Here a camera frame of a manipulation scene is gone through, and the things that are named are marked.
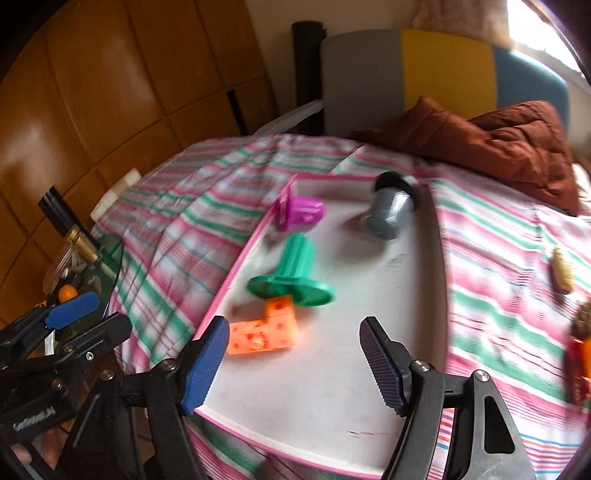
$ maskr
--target white tray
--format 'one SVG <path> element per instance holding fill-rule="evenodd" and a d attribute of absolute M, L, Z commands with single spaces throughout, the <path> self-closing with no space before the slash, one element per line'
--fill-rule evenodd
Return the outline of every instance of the white tray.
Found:
<path fill-rule="evenodd" d="M 386 407 L 359 345 L 359 324 L 376 316 L 390 338 L 413 358 L 443 369 L 447 296 L 439 230 L 431 197 L 402 236 L 374 241 L 358 228 L 374 179 L 300 175 L 292 194 L 319 197 L 326 216 L 307 235 L 316 244 L 312 279 L 330 284 L 336 300 L 296 308 L 298 345 L 226 355 L 198 412 L 221 428 L 276 455 L 346 475 L 379 478 L 402 420 Z M 245 286 L 274 271 L 288 235 L 270 210 L 218 292 L 211 318 L 230 322 L 263 317 L 264 301 Z"/>

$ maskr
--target striped bedsheet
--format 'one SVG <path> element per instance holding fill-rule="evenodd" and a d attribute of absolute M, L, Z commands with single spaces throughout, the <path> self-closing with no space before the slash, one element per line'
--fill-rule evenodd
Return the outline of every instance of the striped bedsheet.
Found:
<path fill-rule="evenodd" d="M 565 402 L 561 363 L 570 319 L 591 291 L 591 226 L 450 165 L 328 137 L 192 145 L 129 189 L 96 226 L 125 243 L 111 304 L 134 326 L 118 352 L 123 367 L 145 371 L 180 352 L 294 173 L 375 176 L 388 169 L 415 175 L 433 195 L 448 286 L 446 371 L 486 369 L 538 478 L 555 478 L 585 434 L 587 412 Z M 556 243 L 573 259 L 576 288 L 567 297 L 557 297 L 550 285 Z M 215 480 L 339 476 L 275 458 L 197 416 L 189 425 Z M 445 412 L 432 478 L 443 472 L 451 427 Z"/>

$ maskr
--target purple plastic toy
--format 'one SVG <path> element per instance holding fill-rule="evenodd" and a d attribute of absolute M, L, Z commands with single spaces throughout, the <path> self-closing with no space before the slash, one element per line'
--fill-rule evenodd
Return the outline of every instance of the purple plastic toy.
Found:
<path fill-rule="evenodd" d="M 277 226 L 282 232 L 289 231 L 295 225 L 313 226 L 322 220 L 325 211 L 320 199 L 288 193 L 279 201 Z"/>

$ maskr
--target metal bolt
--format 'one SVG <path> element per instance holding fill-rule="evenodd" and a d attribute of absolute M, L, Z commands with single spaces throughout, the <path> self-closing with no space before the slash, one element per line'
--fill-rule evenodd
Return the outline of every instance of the metal bolt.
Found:
<path fill-rule="evenodd" d="M 177 368 L 177 363 L 172 358 L 167 358 L 166 360 L 162 360 L 158 365 L 160 370 L 164 370 L 165 372 L 170 372 Z"/>
<path fill-rule="evenodd" d="M 113 370 L 112 368 L 107 368 L 106 370 L 103 370 L 100 373 L 100 379 L 101 380 L 113 380 L 115 378 L 115 370 Z"/>
<path fill-rule="evenodd" d="M 421 372 L 426 372 L 431 368 L 425 360 L 415 360 L 414 364 Z"/>
<path fill-rule="evenodd" d="M 51 382 L 51 389 L 52 390 L 61 390 L 61 388 L 64 386 L 64 382 L 61 381 L 61 378 L 54 378 L 53 382 Z"/>
<path fill-rule="evenodd" d="M 488 379 L 491 377 L 484 370 L 476 370 L 474 372 L 474 376 L 476 377 L 477 380 L 480 380 L 481 382 L 488 382 Z"/>

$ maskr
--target brown puffer jacket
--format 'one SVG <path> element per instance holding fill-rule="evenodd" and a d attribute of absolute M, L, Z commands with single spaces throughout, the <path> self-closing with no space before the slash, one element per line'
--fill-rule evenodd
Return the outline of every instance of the brown puffer jacket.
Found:
<path fill-rule="evenodd" d="M 573 216 L 579 209 L 573 156 L 548 102 L 524 102 L 468 121 L 422 97 L 383 128 L 351 137 L 471 168 Z"/>

